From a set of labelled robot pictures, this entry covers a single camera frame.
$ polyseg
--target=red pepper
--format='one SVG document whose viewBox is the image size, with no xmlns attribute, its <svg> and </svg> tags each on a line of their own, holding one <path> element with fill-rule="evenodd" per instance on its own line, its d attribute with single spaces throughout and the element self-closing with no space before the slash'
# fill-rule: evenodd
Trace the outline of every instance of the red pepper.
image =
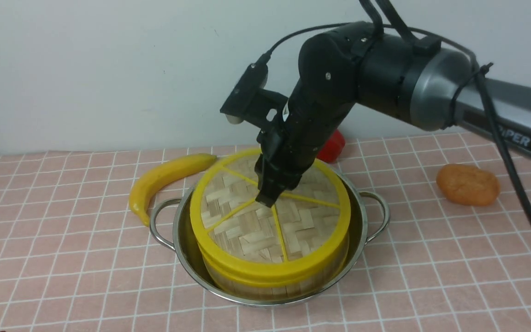
<svg viewBox="0 0 531 332">
<path fill-rule="evenodd" d="M 321 151 L 319 151 L 317 159 L 327 162 L 328 164 L 333 164 L 333 162 L 339 158 L 339 155 L 341 155 L 343 147 L 345 147 L 345 138 L 343 138 L 343 135 L 339 130 L 335 130 L 333 135 L 331 135 L 325 145 L 323 145 Z"/>
</svg>

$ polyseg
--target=table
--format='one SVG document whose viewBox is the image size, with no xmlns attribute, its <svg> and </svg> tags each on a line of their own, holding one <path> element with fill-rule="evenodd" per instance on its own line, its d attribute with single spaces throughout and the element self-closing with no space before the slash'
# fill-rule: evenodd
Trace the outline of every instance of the table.
<svg viewBox="0 0 531 332">
<path fill-rule="evenodd" d="M 127 210 L 128 193 L 165 160 L 248 147 L 1 156 L 0 330 L 531 332 L 531 229 L 494 145 L 467 132 L 348 141 L 335 166 L 383 195 L 392 221 L 322 296 L 253 309 L 205 292 Z M 514 160 L 531 197 L 531 161 Z M 435 179 L 447 162 L 495 173 L 496 204 L 445 200 Z M 367 214 L 378 227 L 378 206 Z M 171 233 L 174 215 L 161 213 L 160 232 Z"/>
</svg>

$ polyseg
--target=bamboo steamer lid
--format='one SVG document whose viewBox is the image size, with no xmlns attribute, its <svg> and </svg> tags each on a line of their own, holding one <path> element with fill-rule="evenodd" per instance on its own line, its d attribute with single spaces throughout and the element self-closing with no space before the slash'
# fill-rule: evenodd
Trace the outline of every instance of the bamboo steamer lid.
<svg viewBox="0 0 531 332">
<path fill-rule="evenodd" d="M 268 208 L 255 202 L 251 149 L 219 160 L 198 181 L 190 221 L 206 268 L 238 296 L 283 298 L 310 292 L 343 268 L 351 207 L 346 187 L 315 160 L 293 191 Z"/>
</svg>

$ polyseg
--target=toy banana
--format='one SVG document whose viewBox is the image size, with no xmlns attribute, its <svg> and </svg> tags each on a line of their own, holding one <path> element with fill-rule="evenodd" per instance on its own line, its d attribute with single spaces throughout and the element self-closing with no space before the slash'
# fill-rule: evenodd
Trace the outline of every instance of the toy banana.
<svg viewBox="0 0 531 332">
<path fill-rule="evenodd" d="M 215 155 L 193 154 L 156 166 L 143 174 L 132 186 L 128 200 L 130 210 L 141 218 L 143 225 L 149 227 L 150 217 L 147 209 L 154 194 L 170 183 L 206 170 L 216 160 Z"/>
</svg>

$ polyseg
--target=metal handle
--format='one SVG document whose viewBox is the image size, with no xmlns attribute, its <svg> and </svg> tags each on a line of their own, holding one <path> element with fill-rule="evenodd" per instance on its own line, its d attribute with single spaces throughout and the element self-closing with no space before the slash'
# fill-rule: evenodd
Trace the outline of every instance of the metal handle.
<svg viewBox="0 0 531 332">
<path fill-rule="evenodd" d="M 159 212 L 161 212 L 161 210 L 163 210 L 167 206 L 179 204 L 179 202 L 181 201 L 182 201 L 181 198 L 173 198 L 173 199 L 165 200 L 161 202 L 159 205 L 157 205 L 153 209 L 153 212 L 151 213 L 151 220 L 149 221 L 149 229 L 151 231 L 151 236 L 153 236 L 153 238 L 157 240 L 157 242 L 159 242 L 162 246 L 170 248 L 173 251 L 175 251 L 175 246 L 173 246 L 173 242 L 165 239 L 157 231 L 156 219 L 157 219 L 157 216 L 159 215 Z"/>
<path fill-rule="evenodd" d="M 390 210 L 388 208 L 388 203 L 379 194 L 371 193 L 370 191 L 360 191 L 360 196 L 372 198 L 377 201 L 380 204 L 382 208 L 382 214 L 384 215 L 384 218 L 382 219 L 382 225 L 378 227 L 377 231 L 375 231 L 372 235 L 366 238 L 366 242 L 364 242 L 365 245 L 375 239 L 375 237 L 380 235 L 380 233 L 382 233 L 382 231 L 386 229 L 386 227 L 388 226 L 388 222 L 390 221 Z"/>
</svg>

